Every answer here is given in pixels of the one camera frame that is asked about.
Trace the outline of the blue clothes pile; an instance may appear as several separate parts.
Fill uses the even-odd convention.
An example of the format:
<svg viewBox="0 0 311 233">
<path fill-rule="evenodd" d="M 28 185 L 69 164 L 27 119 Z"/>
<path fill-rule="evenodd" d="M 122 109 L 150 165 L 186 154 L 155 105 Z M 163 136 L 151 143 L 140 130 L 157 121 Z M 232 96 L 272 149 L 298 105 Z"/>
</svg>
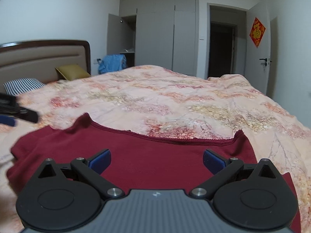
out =
<svg viewBox="0 0 311 233">
<path fill-rule="evenodd" d="M 98 64 L 99 74 L 117 72 L 127 68 L 127 59 L 123 54 L 106 55 Z"/>
</svg>

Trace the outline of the floral pink bed quilt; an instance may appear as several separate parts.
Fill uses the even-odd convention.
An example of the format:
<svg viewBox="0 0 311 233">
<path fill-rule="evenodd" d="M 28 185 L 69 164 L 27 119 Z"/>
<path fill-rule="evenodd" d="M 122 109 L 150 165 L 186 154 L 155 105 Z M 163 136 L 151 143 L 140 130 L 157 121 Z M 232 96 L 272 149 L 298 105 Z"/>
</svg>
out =
<svg viewBox="0 0 311 233">
<path fill-rule="evenodd" d="M 16 196 L 6 171 L 10 148 L 23 135 L 50 125 L 65 129 L 83 113 L 98 124 L 152 137 L 228 139 L 238 130 L 257 159 L 269 158 L 290 173 L 310 232 L 310 127 L 264 95 L 242 75 L 200 79 L 144 65 L 75 81 L 50 83 L 19 95 L 21 105 L 41 114 L 38 124 L 1 126 L 1 232 L 19 232 Z"/>
</svg>

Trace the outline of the white bedroom door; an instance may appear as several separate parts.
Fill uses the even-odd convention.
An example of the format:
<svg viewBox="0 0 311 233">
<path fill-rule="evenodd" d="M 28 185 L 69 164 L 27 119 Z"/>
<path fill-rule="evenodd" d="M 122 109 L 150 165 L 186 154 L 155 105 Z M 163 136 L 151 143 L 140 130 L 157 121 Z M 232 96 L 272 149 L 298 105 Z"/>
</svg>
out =
<svg viewBox="0 0 311 233">
<path fill-rule="evenodd" d="M 253 21 L 257 17 L 266 31 L 258 48 L 255 47 L 249 36 Z M 267 1 L 261 1 L 252 7 L 246 14 L 247 47 L 245 77 L 250 84 L 263 94 L 267 93 L 270 65 L 264 67 L 260 64 L 260 58 L 269 58 L 271 52 L 270 17 L 267 9 Z"/>
</svg>

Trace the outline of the dark red shirt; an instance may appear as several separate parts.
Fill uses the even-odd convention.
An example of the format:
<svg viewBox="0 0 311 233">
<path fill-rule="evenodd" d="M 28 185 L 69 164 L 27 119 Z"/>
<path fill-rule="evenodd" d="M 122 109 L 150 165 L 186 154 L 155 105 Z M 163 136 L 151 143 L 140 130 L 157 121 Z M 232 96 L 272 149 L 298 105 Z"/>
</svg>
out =
<svg viewBox="0 0 311 233">
<path fill-rule="evenodd" d="M 107 128 L 83 114 L 67 129 L 45 126 L 22 136 L 11 149 L 15 163 L 7 178 L 13 190 L 20 192 L 45 159 L 67 164 L 74 158 L 88 158 L 104 149 L 111 152 L 112 161 L 101 176 L 125 192 L 130 189 L 189 191 L 212 176 L 203 164 L 206 149 L 225 158 L 257 162 L 253 147 L 241 130 L 229 139 L 152 137 Z"/>
</svg>

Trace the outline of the striped blue white pillow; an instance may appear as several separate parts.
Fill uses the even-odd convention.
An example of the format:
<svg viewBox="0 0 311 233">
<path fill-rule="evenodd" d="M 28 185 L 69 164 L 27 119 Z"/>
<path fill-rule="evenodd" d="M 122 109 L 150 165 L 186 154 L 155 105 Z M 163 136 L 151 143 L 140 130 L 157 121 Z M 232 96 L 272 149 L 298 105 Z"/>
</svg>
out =
<svg viewBox="0 0 311 233">
<path fill-rule="evenodd" d="M 35 78 L 20 78 L 5 82 L 3 86 L 6 94 L 17 96 L 28 91 L 42 88 L 45 86 L 45 84 Z"/>
</svg>

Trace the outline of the red fu door decoration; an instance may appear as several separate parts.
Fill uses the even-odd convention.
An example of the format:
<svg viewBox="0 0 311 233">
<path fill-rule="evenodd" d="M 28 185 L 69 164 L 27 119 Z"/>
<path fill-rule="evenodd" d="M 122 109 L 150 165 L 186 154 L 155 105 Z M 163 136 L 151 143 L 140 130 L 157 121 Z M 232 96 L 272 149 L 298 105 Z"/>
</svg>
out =
<svg viewBox="0 0 311 233">
<path fill-rule="evenodd" d="M 264 27 L 262 22 L 257 17 L 255 17 L 249 36 L 256 48 L 259 47 L 265 31 L 266 27 Z"/>
</svg>

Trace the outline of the grey wardrobe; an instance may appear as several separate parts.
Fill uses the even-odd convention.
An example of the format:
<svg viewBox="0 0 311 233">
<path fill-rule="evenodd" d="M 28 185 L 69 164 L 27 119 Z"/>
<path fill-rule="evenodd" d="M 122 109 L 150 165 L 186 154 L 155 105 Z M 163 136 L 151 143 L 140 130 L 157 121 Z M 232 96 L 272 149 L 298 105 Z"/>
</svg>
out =
<svg viewBox="0 0 311 233">
<path fill-rule="evenodd" d="M 196 75 L 198 8 L 198 0 L 120 0 L 118 15 L 108 17 L 107 54 Z"/>
</svg>

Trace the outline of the brown beige headboard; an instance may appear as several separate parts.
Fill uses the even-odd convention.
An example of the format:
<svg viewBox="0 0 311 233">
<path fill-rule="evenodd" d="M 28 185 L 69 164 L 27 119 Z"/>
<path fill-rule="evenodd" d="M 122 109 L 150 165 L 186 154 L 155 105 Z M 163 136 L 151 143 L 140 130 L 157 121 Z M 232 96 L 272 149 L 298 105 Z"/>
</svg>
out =
<svg viewBox="0 0 311 233">
<path fill-rule="evenodd" d="M 91 72 L 89 42 L 74 39 L 44 39 L 1 44 L 1 92 L 4 83 L 35 78 L 47 84 L 57 81 L 56 68 L 76 64 Z"/>
</svg>

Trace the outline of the olive yellow pillow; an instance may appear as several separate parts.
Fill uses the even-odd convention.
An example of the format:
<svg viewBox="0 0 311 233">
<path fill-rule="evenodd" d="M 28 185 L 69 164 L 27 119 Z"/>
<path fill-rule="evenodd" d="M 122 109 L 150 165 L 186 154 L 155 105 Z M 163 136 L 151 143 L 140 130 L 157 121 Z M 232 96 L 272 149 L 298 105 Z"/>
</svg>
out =
<svg viewBox="0 0 311 233">
<path fill-rule="evenodd" d="M 56 68 L 56 71 L 63 79 L 66 79 L 67 81 L 74 81 L 76 79 L 91 77 L 88 72 L 83 70 L 83 68 L 77 64 L 59 66 Z"/>
</svg>

